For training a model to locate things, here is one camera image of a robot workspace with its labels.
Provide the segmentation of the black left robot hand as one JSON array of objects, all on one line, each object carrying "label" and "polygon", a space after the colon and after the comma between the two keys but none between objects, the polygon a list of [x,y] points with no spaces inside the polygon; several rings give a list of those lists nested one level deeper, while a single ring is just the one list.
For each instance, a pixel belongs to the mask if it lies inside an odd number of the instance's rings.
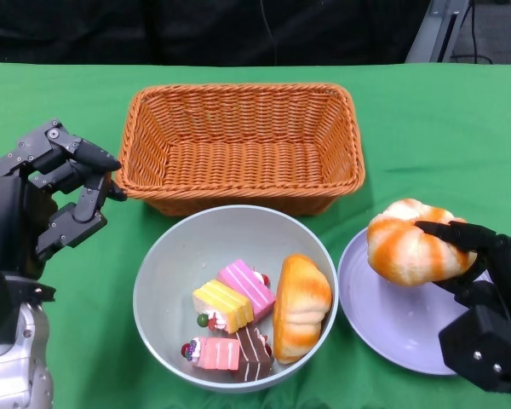
[{"label": "black left robot hand", "polygon": [[120,162],[53,119],[0,158],[0,270],[39,279],[46,261],[106,225],[107,199],[126,195],[112,180]]}]

